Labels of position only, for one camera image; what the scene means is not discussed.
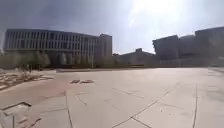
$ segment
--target office building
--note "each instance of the office building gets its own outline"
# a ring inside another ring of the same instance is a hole
[[[5,34],[5,52],[45,52],[51,64],[93,64],[112,57],[112,36],[93,36],[74,32],[8,29]]]
[[[141,48],[136,49],[135,52],[114,55],[114,58],[116,63],[122,66],[153,67],[157,64],[155,54],[144,52]]]
[[[179,58],[179,38],[177,35],[153,40],[153,45],[160,60]]]

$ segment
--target building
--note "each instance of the building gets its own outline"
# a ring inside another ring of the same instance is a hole
[[[179,38],[177,35],[153,40],[156,56],[160,60],[179,58]]]
[[[195,35],[153,41],[160,64],[178,66],[224,65],[224,27],[198,30]]]
[[[116,64],[122,66],[150,67],[155,66],[157,62],[154,54],[144,52],[141,48],[136,49],[135,52],[126,53],[123,55],[115,54],[114,57]]]
[[[93,36],[74,32],[8,29],[5,34],[5,52],[46,52],[52,65],[95,64],[112,57],[112,36]]]
[[[200,51],[205,57],[224,56],[224,27],[209,28],[195,32]]]

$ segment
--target paved ground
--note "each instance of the paved ground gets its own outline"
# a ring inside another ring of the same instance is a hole
[[[46,122],[59,120],[60,124],[69,124],[68,128],[223,128],[222,71],[206,68],[50,71],[46,74],[54,76],[54,80],[0,92],[0,108],[19,102],[38,106],[49,99],[50,105],[49,102],[42,105],[48,106],[46,111],[37,107],[45,118],[39,127],[62,127]],[[74,79],[94,83],[69,84]]]

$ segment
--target sky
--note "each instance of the sky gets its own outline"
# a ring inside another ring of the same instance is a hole
[[[0,41],[7,28],[113,36],[113,52],[154,52],[152,40],[224,26],[223,0],[0,0]]]

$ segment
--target concrete slab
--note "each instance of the concrete slab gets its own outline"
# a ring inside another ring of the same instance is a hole
[[[97,97],[91,98],[92,102],[89,103],[73,93],[73,90],[67,91],[66,95],[74,128],[109,128],[129,118]]]
[[[145,126],[144,124],[141,124],[140,122],[137,122],[134,119],[130,119],[127,122],[122,123],[121,125],[115,128],[149,128],[149,127]]]
[[[57,111],[67,109],[66,97],[54,97],[48,100],[44,100],[34,106],[32,106],[27,114],[29,115],[37,115],[39,113]]]
[[[191,128],[194,111],[156,103],[135,118],[152,128]]]
[[[40,118],[35,128],[72,128],[67,110],[44,112]]]

